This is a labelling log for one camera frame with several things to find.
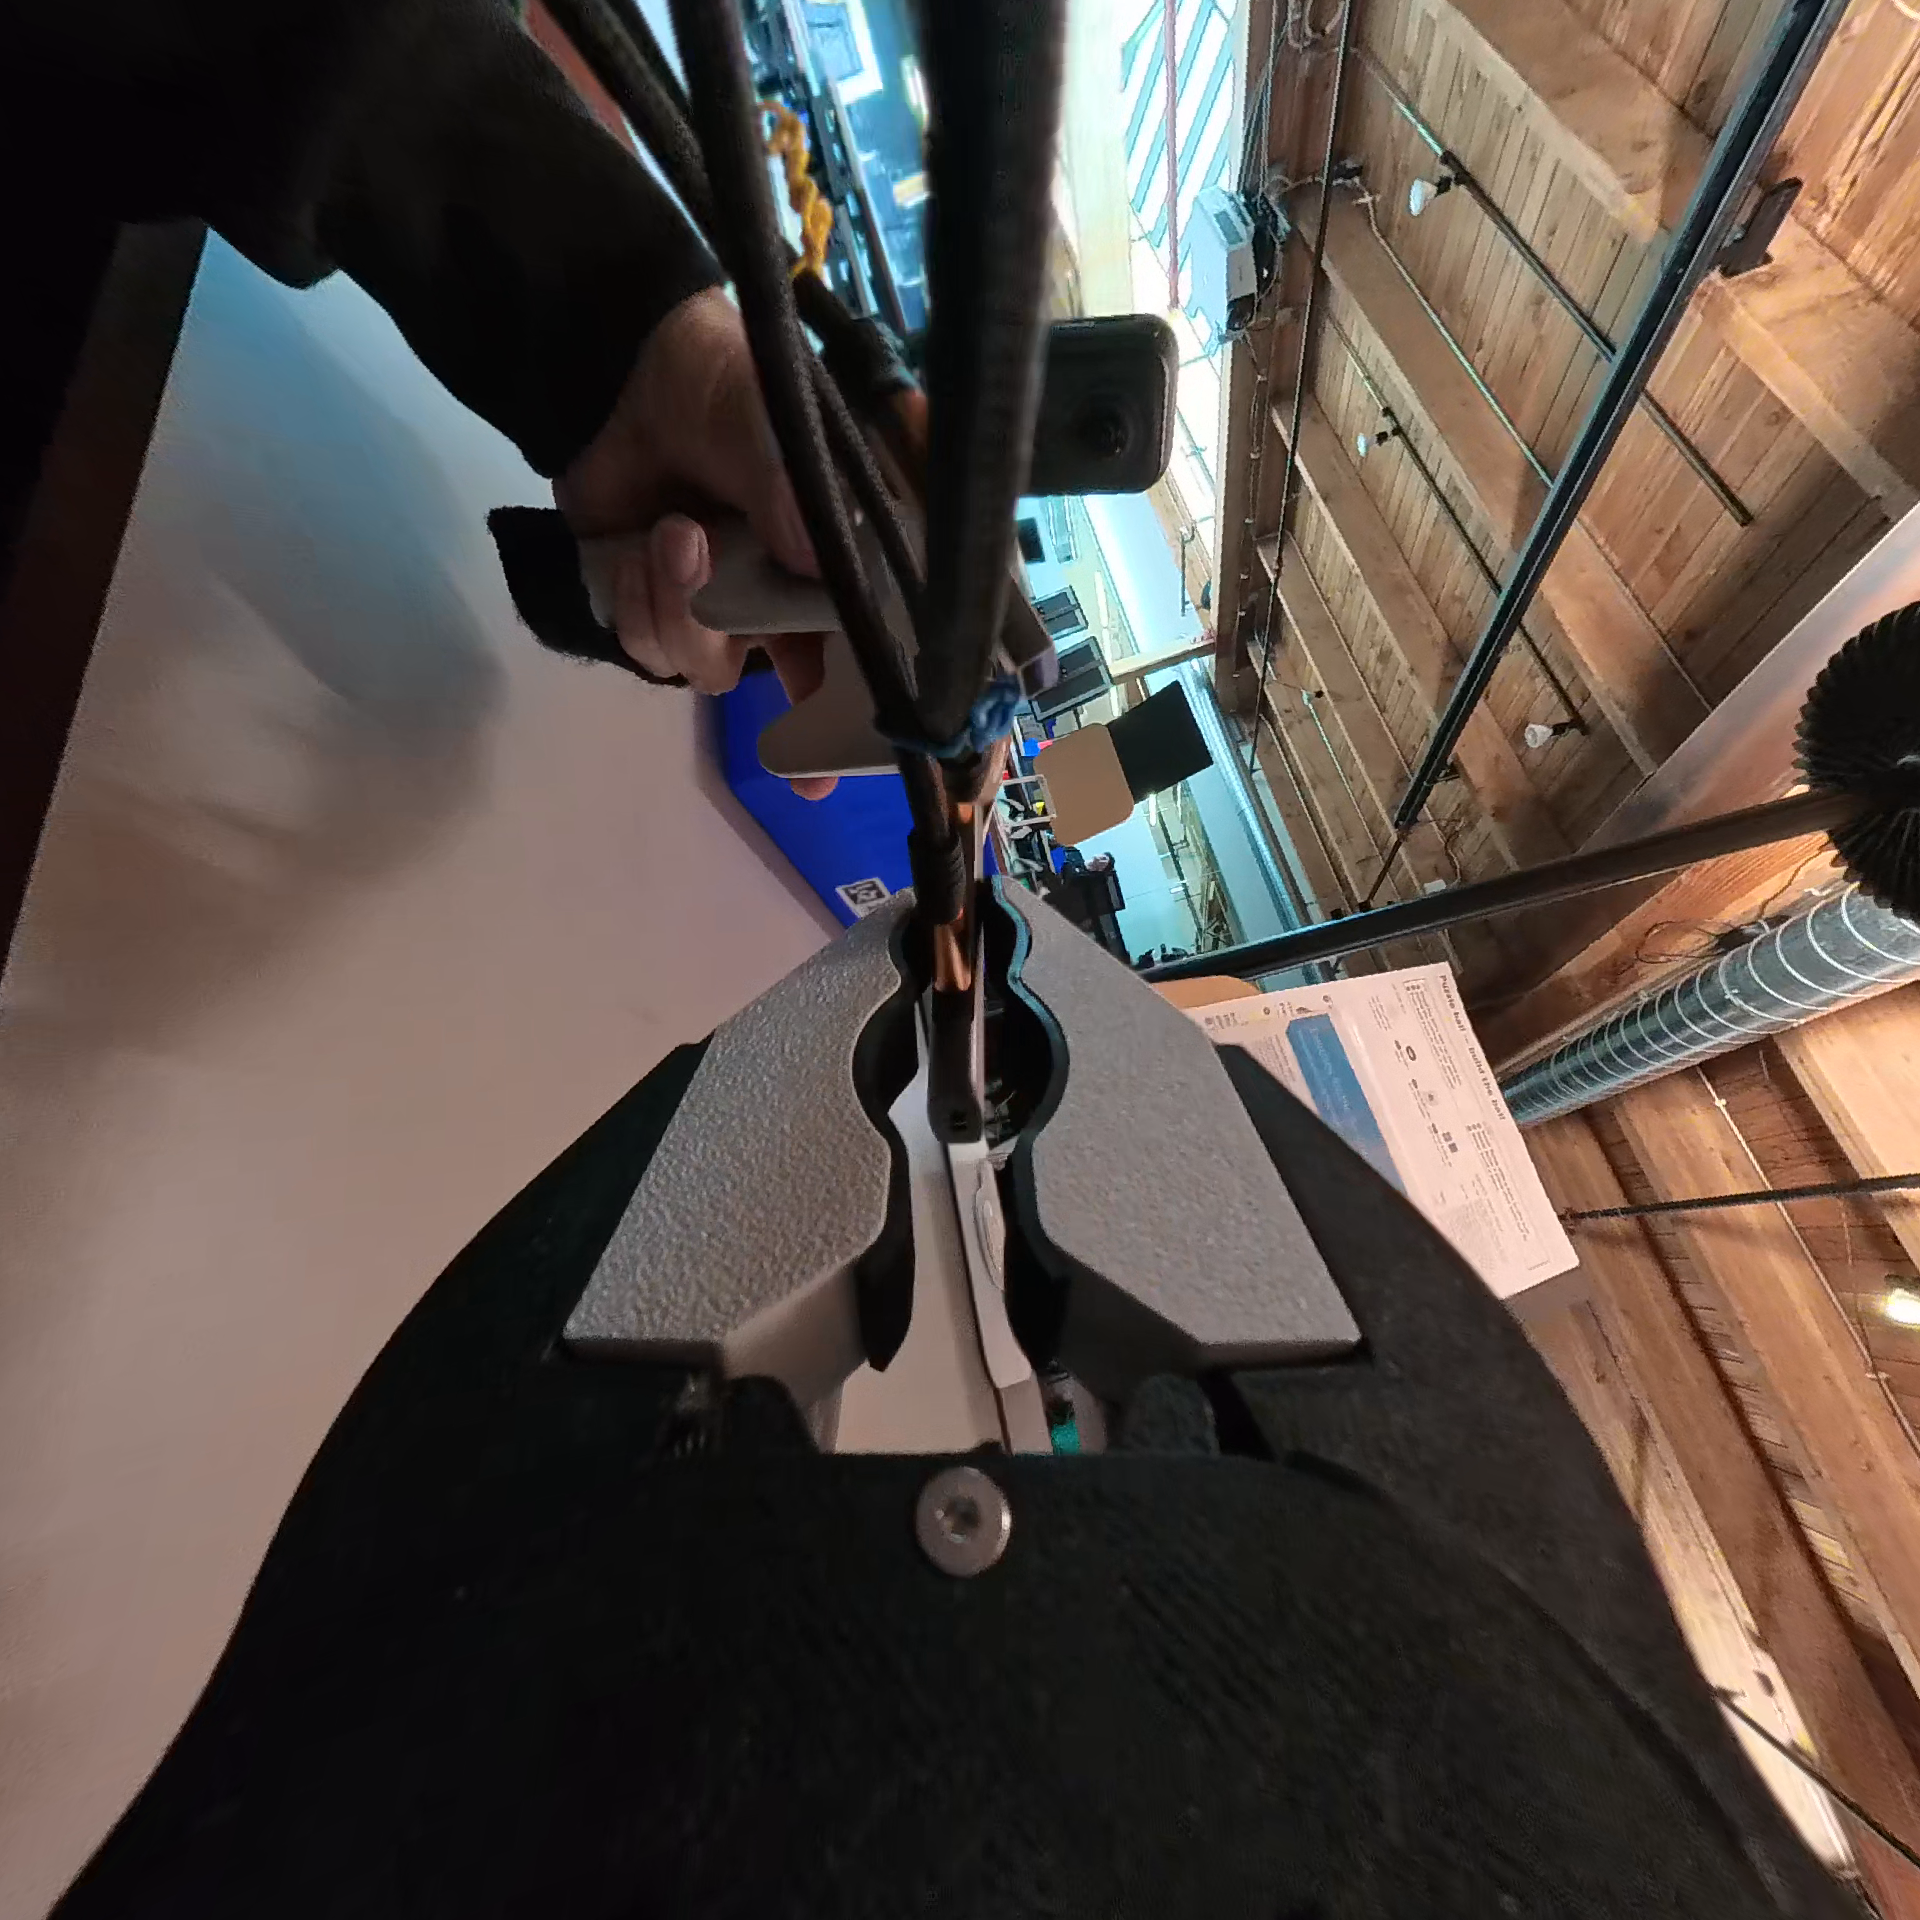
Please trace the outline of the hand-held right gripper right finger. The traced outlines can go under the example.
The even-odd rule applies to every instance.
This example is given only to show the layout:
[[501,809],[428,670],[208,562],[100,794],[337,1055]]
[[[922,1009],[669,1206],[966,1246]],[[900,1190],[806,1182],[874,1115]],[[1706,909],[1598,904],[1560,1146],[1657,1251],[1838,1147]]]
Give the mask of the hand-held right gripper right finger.
[[1204,1026],[1009,881],[988,966],[1021,1357],[1108,1403],[1152,1376],[1350,1357],[1354,1312]]

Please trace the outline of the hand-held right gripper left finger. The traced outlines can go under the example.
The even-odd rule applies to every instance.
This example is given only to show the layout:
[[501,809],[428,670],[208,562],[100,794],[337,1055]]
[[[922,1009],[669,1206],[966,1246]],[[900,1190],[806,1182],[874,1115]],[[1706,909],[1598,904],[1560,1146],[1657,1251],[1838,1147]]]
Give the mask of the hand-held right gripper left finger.
[[829,1453],[910,1450],[881,1391],[918,1306],[910,897],[709,1038],[562,1329],[570,1359],[780,1385]]

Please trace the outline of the large blue plastic bin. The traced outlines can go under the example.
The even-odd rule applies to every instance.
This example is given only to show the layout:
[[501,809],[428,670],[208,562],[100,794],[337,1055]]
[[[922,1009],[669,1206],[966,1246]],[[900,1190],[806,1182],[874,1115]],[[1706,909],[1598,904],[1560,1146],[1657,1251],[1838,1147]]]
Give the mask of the large blue plastic bin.
[[726,791],[841,926],[910,889],[910,808],[896,769],[841,775],[828,798],[804,801],[762,767],[762,735],[789,711],[778,677],[748,674],[717,697],[715,711]]

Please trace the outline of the black braided cable blue tie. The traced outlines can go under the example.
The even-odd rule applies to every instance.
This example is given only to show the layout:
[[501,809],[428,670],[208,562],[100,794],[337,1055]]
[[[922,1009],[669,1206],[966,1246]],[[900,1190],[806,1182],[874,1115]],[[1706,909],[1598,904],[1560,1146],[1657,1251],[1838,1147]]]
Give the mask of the black braided cable blue tie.
[[717,241],[824,586],[910,808],[907,857],[930,1016],[929,1115],[981,1135],[977,1042],[981,791],[1017,673],[1002,639],[1014,594],[1017,498],[1040,410],[1049,178],[1065,94],[1065,5],[930,5],[929,343],[922,553],[888,498],[872,504],[905,640],[872,586],[849,501],[872,456],[845,437],[785,266],[778,209],[752,145],[752,75],[737,5],[672,5]]

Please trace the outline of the person's left hand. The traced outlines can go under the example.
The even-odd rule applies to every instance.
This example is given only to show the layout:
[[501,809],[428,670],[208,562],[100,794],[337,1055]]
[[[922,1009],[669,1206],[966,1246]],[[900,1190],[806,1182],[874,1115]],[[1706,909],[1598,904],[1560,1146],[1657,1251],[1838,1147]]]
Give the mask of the person's left hand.
[[603,606],[637,667],[717,697],[758,648],[792,702],[824,685],[819,634],[740,639],[709,629],[692,609],[713,576],[709,530],[729,514],[787,571],[819,576],[748,331],[725,290],[690,296],[660,319],[610,419],[553,495],[570,530],[605,559]]

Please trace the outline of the white ceiling unit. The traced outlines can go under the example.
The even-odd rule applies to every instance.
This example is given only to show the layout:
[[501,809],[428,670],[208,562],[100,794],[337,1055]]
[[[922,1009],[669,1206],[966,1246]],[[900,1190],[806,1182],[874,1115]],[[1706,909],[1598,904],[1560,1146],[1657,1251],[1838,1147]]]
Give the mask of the white ceiling unit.
[[1186,223],[1188,310],[1218,341],[1240,339],[1257,319],[1292,235],[1282,205],[1227,186],[1198,193]]

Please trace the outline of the printed instruction sheets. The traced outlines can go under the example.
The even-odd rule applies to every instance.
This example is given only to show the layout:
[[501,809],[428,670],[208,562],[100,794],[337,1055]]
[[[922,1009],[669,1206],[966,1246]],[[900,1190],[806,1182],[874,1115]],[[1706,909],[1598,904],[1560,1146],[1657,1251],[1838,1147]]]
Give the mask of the printed instruction sheets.
[[1581,1302],[1578,1251],[1515,1126],[1449,967],[1257,993],[1203,976],[1161,994],[1251,1053],[1368,1160],[1522,1322]]

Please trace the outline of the tan panel on clear stand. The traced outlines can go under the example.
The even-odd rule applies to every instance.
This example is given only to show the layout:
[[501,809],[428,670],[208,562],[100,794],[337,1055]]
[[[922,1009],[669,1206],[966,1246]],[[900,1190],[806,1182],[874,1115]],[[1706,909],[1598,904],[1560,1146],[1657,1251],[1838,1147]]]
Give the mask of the tan panel on clear stand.
[[1186,685],[1169,685],[1110,722],[1052,742],[1037,759],[1054,840],[1065,849],[1122,826],[1139,802],[1211,767]]

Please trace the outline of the black pole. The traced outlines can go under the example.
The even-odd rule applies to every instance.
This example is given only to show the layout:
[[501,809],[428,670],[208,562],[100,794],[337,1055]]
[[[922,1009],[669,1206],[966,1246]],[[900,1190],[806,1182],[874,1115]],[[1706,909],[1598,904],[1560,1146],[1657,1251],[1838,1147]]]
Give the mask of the black pole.
[[1514,871],[1494,881],[1459,885],[1433,897],[1381,906],[1282,934],[1257,944],[1165,963],[1144,973],[1144,981],[1171,987],[1203,976],[1254,978],[1267,973],[1307,967],[1364,953],[1381,944],[1425,937],[1459,926],[1497,919],[1542,906],[1557,906],[1634,881],[1730,857],[1750,849],[1782,845],[1821,833],[1838,845],[1846,833],[1867,842],[1883,840],[1902,817],[1893,801],[1869,801],[1838,790],[1781,798],[1761,808],[1718,815],[1685,829],[1656,833],[1617,849],[1569,855],[1539,870]]

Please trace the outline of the black ribbed lamp head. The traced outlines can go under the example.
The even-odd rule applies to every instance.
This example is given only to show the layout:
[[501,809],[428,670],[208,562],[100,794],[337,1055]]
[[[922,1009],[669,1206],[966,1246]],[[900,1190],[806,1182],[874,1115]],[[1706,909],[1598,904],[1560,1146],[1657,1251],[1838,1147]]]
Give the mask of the black ribbed lamp head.
[[1856,801],[1832,829],[1850,881],[1918,917],[1918,606],[1882,616],[1818,673],[1796,721],[1796,769],[1811,790]]

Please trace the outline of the black ceiling rail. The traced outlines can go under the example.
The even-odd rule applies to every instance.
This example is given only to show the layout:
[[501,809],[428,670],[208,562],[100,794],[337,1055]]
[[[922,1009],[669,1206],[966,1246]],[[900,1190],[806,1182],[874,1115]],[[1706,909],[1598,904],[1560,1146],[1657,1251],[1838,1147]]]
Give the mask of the black ceiling rail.
[[1664,245],[1657,277],[1630,331],[1613,350],[1572,448],[1550,482],[1520,553],[1502,578],[1467,663],[1430,727],[1425,754],[1409,775],[1409,790],[1395,813],[1395,829],[1412,829],[1412,818],[1446,771],[1454,749],[1475,718],[1529,603],[1545,586],[1560,549],[1578,529],[1578,514],[1592,496],[1600,469],[1613,456],[1627,415],[1644,398],[1649,381],[1699,283],[1718,266],[1744,197],[1779,145],[1790,111],[1800,104],[1827,54],[1842,13],[1844,5],[1841,3],[1786,5],[1756,63],[1747,70],[1734,105],[1697,175],[1677,227],[1670,230]]

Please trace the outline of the silver ceiling duct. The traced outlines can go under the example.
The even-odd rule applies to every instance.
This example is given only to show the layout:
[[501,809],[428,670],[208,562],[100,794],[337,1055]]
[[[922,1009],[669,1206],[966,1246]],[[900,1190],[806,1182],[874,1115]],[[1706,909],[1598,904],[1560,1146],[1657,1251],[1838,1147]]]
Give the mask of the silver ceiling duct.
[[1604,1016],[1502,1081],[1520,1127],[1691,1070],[1918,978],[1918,919],[1859,885]]

